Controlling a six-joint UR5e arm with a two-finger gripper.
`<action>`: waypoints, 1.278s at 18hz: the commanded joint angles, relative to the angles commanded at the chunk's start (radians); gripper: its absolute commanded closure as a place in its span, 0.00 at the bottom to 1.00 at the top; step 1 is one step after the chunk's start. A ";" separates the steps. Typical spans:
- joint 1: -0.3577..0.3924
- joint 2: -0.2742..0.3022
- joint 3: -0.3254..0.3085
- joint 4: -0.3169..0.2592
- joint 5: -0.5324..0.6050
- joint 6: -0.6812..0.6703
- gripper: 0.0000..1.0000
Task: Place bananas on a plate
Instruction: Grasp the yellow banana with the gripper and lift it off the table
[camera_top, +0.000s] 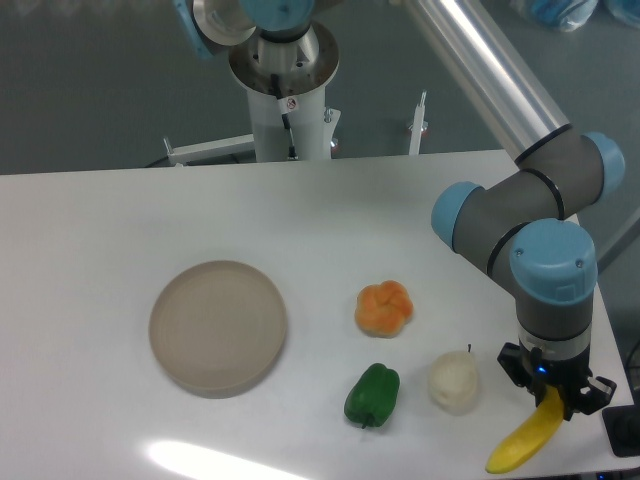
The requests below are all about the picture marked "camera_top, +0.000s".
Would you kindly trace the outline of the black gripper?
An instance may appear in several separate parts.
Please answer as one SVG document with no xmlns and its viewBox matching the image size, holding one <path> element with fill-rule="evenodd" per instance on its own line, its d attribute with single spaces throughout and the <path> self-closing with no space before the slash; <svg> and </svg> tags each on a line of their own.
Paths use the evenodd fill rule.
<svg viewBox="0 0 640 480">
<path fill-rule="evenodd" d="M 617 383 L 605 377 L 591 377 L 590 346 L 580 345 L 568 358 L 548 355 L 531 342 L 505 343 L 497 361 L 512 383 L 525 388 L 538 406 L 547 391 L 554 387 L 564 402 L 564 420 L 574 414 L 591 415 L 607 407 L 617 390 Z"/>
</svg>

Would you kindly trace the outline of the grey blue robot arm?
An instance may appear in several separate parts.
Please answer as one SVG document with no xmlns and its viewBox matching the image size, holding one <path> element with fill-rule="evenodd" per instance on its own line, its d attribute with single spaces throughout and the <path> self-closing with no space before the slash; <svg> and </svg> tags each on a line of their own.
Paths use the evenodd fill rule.
<svg viewBox="0 0 640 480">
<path fill-rule="evenodd" d="M 219 142 L 223 154 L 253 150 L 260 162 L 327 160 L 337 121 L 324 104 L 339 53 L 314 20 L 324 1 L 177 1 L 200 54 L 227 51 L 249 98 L 250 135 Z M 515 301 L 519 341 L 498 357 L 537 400 L 556 390 L 562 413 L 606 407 L 613 381 L 589 367 L 598 266 L 589 234 L 571 217 L 621 182 L 618 145 L 575 132 L 486 10 L 472 1 L 411 1 L 429 45 L 517 165 L 491 187 L 448 187 L 431 225 L 454 252 Z"/>
</svg>

